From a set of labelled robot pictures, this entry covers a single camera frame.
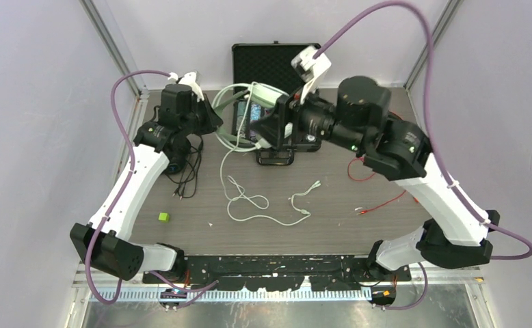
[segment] black case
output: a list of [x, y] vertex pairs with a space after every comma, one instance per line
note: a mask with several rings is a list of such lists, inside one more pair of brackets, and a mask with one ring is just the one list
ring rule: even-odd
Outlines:
[[[234, 44], [232, 46], [232, 66], [234, 83], [251, 83], [259, 81], [272, 85], [285, 91], [286, 93], [294, 92], [303, 86], [304, 82], [300, 79], [291, 61], [300, 51], [307, 46], [314, 45], [320, 48], [320, 44]], [[237, 126], [237, 104], [235, 104], [235, 113], [232, 119], [232, 134], [236, 135]], [[245, 123], [245, 134], [249, 135], [250, 117], [247, 117]], [[321, 140], [316, 139], [309, 141], [306, 134], [299, 135], [299, 141], [290, 149], [291, 145], [286, 145], [289, 149], [276, 152], [274, 150], [261, 150], [256, 152], [256, 161], [262, 165], [290, 165], [294, 157], [294, 150], [297, 152], [315, 152], [321, 147]]]

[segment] green cube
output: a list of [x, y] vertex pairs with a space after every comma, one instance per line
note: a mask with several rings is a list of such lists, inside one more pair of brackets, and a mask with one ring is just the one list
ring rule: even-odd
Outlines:
[[161, 222], [169, 222], [170, 221], [170, 215], [167, 213], [159, 213], [159, 218]]

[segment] gray wood surface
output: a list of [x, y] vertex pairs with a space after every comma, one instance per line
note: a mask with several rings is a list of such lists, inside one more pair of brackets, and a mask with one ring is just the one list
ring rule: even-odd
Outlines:
[[[336, 90], [323, 90], [321, 94], [328, 100], [336, 98]], [[154, 93], [148, 103], [147, 120], [152, 115], [152, 107], [158, 104], [159, 93]], [[391, 111], [414, 121], [403, 89], [393, 89], [390, 107]], [[229, 123], [232, 110], [225, 112], [229, 117], [224, 121]], [[231, 154], [224, 175], [233, 176], [245, 187], [247, 195], [264, 195], [270, 200], [267, 210], [259, 210], [245, 200], [235, 202], [232, 214], [238, 218], [264, 214], [293, 222], [302, 215], [292, 209], [290, 196], [304, 192], [316, 180], [322, 183], [307, 196], [296, 198], [297, 207], [309, 210], [312, 217], [295, 226], [284, 227], [264, 218], [233, 221], [226, 212], [228, 200], [219, 173], [227, 149], [215, 135], [204, 136], [204, 142], [196, 196], [188, 200], [172, 197], [176, 185], [165, 176], [159, 177], [139, 212], [131, 241], [168, 243], [189, 255], [367, 254], [376, 240], [407, 234], [429, 218], [409, 194], [381, 209], [357, 215], [356, 208], [377, 206], [399, 195], [402, 189], [381, 176], [366, 182], [350, 180], [347, 164], [354, 154], [323, 142], [318, 152], [296, 154], [294, 164], [287, 167], [260, 166], [253, 154]], [[351, 170], [360, 178], [369, 172], [359, 162]], [[238, 195], [227, 181], [226, 187], [230, 197]], [[169, 213], [170, 222], [158, 221], [160, 212]]]

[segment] open black case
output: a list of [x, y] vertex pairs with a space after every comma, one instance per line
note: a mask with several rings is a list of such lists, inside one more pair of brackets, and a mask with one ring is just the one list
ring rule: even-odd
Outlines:
[[[306, 47], [314, 45], [319, 48], [320, 44], [281, 44], [274, 42], [271, 44], [234, 44], [232, 46], [232, 63], [234, 83], [260, 83], [272, 85], [290, 94], [304, 82], [291, 66], [291, 61], [300, 51]], [[237, 134], [240, 124], [243, 124], [243, 136], [252, 140], [255, 138], [250, 131], [250, 121], [264, 116], [268, 109], [251, 108], [250, 115], [246, 116], [245, 122], [240, 122], [242, 115], [239, 111], [245, 109], [245, 103], [236, 102], [234, 104], [234, 115], [232, 122], [232, 134]], [[298, 136], [297, 143], [292, 144], [290, 138], [281, 150], [259, 150], [256, 151], [256, 162], [260, 165], [290, 165], [294, 162], [295, 152], [315, 152], [321, 147], [321, 140], [303, 133]]]

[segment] white wall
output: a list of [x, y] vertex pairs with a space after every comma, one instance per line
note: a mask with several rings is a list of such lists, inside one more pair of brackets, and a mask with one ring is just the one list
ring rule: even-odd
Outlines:
[[[532, 240], [532, 5], [465, 1], [436, 49], [435, 139], [454, 176], [501, 226]], [[423, 76], [412, 88], [421, 108]], [[497, 233], [495, 254], [525, 250]], [[532, 258], [485, 274], [499, 327], [532, 327]]]
[[[197, 70], [202, 85], [232, 83], [231, 46], [236, 43], [318, 42], [380, 0], [99, 0], [108, 25], [118, 25], [139, 69]], [[434, 26], [447, 0], [410, 0]], [[425, 44], [415, 17], [401, 8], [380, 10], [342, 37], [328, 52], [333, 67], [325, 86], [365, 74], [402, 85]], [[151, 90], [163, 81], [144, 78]]]
[[[78, 1], [0, 1], [0, 327], [62, 327], [79, 262], [69, 230], [120, 156], [119, 76]], [[128, 120], [128, 88], [118, 104]]]

